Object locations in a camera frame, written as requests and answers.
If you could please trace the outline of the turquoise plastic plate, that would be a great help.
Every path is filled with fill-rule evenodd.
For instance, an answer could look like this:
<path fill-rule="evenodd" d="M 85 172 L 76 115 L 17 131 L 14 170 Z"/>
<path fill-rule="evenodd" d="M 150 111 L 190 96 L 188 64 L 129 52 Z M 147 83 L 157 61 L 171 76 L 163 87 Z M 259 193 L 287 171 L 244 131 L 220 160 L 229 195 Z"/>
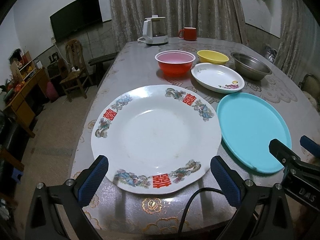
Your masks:
<path fill-rule="evenodd" d="M 273 106 L 252 94 L 233 93 L 220 100 L 216 113 L 223 141 L 239 161 L 263 174 L 284 168 L 268 146 L 271 140 L 278 139 L 291 148 L 291 135 Z"/>

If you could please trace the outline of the large white decorated plate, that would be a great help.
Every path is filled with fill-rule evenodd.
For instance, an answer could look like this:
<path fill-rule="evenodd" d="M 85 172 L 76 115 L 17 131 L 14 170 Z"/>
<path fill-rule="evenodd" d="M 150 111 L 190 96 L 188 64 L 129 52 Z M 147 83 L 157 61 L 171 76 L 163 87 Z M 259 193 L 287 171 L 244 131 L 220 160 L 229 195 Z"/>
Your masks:
<path fill-rule="evenodd" d="M 106 178 L 135 194 L 169 194 L 202 178 L 222 135 L 213 107 L 177 86 L 144 86 L 122 94 L 93 127 L 94 157 L 108 159 Z"/>

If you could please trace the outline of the stainless steel bowl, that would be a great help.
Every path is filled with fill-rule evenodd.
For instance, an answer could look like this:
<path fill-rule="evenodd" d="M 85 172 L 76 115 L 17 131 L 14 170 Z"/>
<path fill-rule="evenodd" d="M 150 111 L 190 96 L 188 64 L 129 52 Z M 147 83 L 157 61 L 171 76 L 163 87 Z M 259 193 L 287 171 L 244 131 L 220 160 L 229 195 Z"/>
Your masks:
<path fill-rule="evenodd" d="M 251 80 L 261 81 L 265 76 L 272 74 L 272 70 L 266 64 L 252 56 L 232 52 L 231 57 L 234 59 L 235 70 Z"/>

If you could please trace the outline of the white oval floral dish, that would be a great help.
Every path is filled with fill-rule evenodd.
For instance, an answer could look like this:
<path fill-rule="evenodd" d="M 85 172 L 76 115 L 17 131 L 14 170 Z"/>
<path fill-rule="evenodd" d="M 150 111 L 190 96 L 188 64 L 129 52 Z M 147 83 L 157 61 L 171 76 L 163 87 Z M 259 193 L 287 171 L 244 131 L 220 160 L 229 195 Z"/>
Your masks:
<path fill-rule="evenodd" d="M 236 93 L 245 86 L 241 75 L 223 65 L 198 63 L 191 69 L 191 74 L 200 85 L 221 94 Z"/>

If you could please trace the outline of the yellow plastic bowl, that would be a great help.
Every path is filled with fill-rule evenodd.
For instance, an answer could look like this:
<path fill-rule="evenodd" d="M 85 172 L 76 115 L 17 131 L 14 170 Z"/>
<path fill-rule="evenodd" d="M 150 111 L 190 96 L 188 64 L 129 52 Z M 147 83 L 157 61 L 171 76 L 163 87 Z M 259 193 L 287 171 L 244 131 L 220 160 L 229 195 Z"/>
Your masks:
<path fill-rule="evenodd" d="M 213 50 L 199 50 L 197 55 L 201 63 L 225 64 L 229 61 L 228 56 Z"/>

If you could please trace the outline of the red plastic bowl pink inside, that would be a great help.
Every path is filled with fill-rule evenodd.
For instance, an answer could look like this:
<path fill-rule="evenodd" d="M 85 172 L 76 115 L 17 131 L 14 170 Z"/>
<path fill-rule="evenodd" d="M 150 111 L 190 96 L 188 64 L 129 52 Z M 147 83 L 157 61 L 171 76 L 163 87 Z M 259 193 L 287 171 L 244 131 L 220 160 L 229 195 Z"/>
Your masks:
<path fill-rule="evenodd" d="M 184 76 L 196 60 L 195 55 L 187 51 L 167 50 L 155 55 L 160 70 L 165 76 Z"/>

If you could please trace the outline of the cushioned chair at right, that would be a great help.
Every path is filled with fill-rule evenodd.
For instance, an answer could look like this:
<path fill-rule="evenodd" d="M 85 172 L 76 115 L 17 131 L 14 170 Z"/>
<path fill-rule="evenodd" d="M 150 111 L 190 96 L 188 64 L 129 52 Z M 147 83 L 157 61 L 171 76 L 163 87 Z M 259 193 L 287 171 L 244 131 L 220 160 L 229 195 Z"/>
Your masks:
<path fill-rule="evenodd" d="M 312 74 L 306 74 L 299 82 L 298 87 L 308 100 L 317 107 L 319 105 L 319 79 Z"/>

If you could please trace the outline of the sheer window curtain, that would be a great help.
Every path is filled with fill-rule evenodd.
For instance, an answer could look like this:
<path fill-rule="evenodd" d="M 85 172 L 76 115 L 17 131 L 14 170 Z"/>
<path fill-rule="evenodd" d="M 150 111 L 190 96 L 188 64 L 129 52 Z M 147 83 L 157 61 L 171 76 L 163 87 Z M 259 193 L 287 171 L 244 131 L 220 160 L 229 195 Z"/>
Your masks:
<path fill-rule="evenodd" d="M 306 74 L 319 78 L 319 25 L 302 0 L 281 0 L 275 65 L 296 84 Z"/>

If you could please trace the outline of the wooden side cabinet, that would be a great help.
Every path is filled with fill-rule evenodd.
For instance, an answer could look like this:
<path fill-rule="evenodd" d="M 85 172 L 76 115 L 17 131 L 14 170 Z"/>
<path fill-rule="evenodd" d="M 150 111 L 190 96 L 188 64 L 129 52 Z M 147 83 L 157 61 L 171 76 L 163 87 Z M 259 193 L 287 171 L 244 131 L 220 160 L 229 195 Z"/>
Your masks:
<path fill-rule="evenodd" d="M 30 130 L 29 126 L 36 114 L 28 105 L 26 97 L 36 87 L 47 98 L 46 90 L 49 79 L 44 68 L 36 66 L 28 51 L 21 56 L 21 60 L 21 64 L 14 61 L 10 65 L 10 69 L 13 76 L 18 78 L 19 84 L 22 87 L 19 91 L 15 92 L 13 98 L 4 107 L 3 112 L 13 116 L 17 123 L 33 138 L 35 134 Z"/>

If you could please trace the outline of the wooden chair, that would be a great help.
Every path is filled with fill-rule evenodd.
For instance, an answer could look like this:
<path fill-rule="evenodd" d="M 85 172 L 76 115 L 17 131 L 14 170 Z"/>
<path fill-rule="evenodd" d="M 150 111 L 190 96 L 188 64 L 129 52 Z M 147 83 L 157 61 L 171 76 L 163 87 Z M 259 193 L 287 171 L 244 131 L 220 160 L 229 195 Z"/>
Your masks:
<path fill-rule="evenodd" d="M 93 82 L 84 61 L 83 47 L 80 41 L 77 39 L 69 40 L 65 45 L 65 52 L 69 70 L 67 74 L 63 74 L 60 70 L 62 76 L 60 85 L 69 102 L 72 102 L 70 91 L 76 88 L 80 89 L 82 96 L 86 99 L 87 94 L 84 86 L 87 84 L 87 87 L 90 87 Z"/>

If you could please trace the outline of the dark bench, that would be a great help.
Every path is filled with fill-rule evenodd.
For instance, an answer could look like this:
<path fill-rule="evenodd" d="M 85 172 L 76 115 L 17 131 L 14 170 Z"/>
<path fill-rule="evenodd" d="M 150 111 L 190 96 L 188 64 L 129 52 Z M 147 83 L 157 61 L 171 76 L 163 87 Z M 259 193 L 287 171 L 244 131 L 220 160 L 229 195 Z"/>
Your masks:
<path fill-rule="evenodd" d="M 93 67 L 93 77 L 97 87 L 100 85 L 104 75 L 107 72 L 107 68 L 104 66 L 104 63 L 113 61 L 117 55 L 118 52 L 116 51 L 114 53 L 96 57 L 88 61 L 88 64 Z"/>

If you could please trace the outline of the red mug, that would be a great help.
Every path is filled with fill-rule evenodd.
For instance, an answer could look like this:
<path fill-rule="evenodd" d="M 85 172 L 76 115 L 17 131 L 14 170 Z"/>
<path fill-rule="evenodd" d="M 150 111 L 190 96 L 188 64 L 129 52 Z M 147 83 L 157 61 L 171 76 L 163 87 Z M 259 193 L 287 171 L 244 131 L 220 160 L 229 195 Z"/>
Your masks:
<path fill-rule="evenodd" d="M 196 41 L 197 40 L 197 30 L 194 27 L 184 27 L 178 33 L 178 37 L 186 41 Z"/>

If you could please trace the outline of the white electric kettle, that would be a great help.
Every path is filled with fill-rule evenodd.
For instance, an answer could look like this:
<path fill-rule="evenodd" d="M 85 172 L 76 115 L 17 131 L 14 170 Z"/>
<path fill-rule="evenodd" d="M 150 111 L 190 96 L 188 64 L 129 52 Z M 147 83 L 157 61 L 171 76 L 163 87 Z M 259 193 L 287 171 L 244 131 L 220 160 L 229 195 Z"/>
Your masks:
<path fill-rule="evenodd" d="M 165 24 L 166 17 L 158 15 L 146 17 L 143 22 L 142 37 L 138 38 L 137 41 L 148 46 L 167 44 L 169 38 Z"/>

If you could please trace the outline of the beige patterned curtain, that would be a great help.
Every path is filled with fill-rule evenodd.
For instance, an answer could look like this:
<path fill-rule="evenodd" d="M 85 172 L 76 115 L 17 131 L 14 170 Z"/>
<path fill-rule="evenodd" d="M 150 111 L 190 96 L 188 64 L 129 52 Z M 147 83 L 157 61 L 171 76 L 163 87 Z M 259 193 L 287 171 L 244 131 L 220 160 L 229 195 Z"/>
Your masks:
<path fill-rule="evenodd" d="M 164 16 L 170 37 L 194 27 L 198 37 L 246 44 L 245 18 L 240 0 L 110 0 L 116 48 L 142 36 L 143 22 Z"/>

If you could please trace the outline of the black wall television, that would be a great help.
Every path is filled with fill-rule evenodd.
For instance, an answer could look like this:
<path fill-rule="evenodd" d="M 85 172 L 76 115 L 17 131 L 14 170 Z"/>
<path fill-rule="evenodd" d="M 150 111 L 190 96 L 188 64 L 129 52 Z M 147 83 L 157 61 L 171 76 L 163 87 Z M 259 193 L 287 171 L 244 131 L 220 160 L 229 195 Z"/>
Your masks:
<path fill-rule="evenodd" d="M 50 16 L 56 42 L 103 23 L 99 0 L 75 0 Z"/>

